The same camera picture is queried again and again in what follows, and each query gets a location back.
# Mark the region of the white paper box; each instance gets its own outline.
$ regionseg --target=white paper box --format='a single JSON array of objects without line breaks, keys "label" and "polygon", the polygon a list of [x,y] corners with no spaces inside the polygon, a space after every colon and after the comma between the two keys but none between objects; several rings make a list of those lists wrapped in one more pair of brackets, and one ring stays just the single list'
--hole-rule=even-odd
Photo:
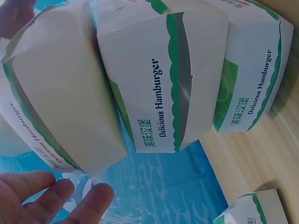
[{"label": "white paper box", "polygon": [[276,189],[239,197],[213,224],[288,224]]},{"label": "white paper box", "polygon": [[139,153],[173,153],[211,129],[228,16],[204,2],[98,0],[98,41]]},{"label": "white paper box", "polygon": [[[0,37],[0,55],[6,49],[9,41]],[[0,156],[13,157],[29,151],[31,151],[29,146],[27,146],[0,114]]]},{"label": "white paper box", "polygon": [[90,175],[126,156],[88,3],[50,7],[0,67],[0,113],[49,165]]},{"label": "white paper box", "polygon": [[273,104],[289,57],[293,25],[252,0],[205,0],[229,15],[215,110],[219,132],[245,132]]}]

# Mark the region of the wooden table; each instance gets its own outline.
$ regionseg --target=wooden table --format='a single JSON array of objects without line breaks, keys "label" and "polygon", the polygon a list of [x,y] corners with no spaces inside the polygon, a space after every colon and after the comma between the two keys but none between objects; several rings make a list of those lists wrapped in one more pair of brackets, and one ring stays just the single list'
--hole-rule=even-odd
[{"label": "wooden table", "polygon": [[247,133],[212,130],[201,143],[228,203],[277,188],[289,224],[299,224],[299,0],[260,0],[294,24],[294,39],[269,114]]}]

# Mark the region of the paper packaging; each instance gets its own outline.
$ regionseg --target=paper packaging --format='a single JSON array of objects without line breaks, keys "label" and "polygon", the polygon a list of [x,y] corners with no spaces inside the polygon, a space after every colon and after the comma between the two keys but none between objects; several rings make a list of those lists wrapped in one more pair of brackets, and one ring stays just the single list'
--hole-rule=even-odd
[{"label": "paper packaging", "polygon": [[273,104],[288,60],[293,25],[252,0],[205,0],[229,15],[214,117],[219,132],[245,132]]},{"label": "paper packaging", "polygon": [[7,47],[0,113],[51,167],[96,174],[126,156],[88,3],[50,7]]},{"label": "paper packaging", "polygon": [[204,2],[98,0],[98,41],[139,153],[172,153],[211,129],[228,16]]},{"label": "paper packaging", "polygon": [[245,194],[213,224],[288,224],[276,189]]},{"label": "paper packaging", "polygon": [[[0,37],[0,55],[8,44],[8,39]],[[0,114],[0,157],[13,157],[29,151],[31,149]]]}]

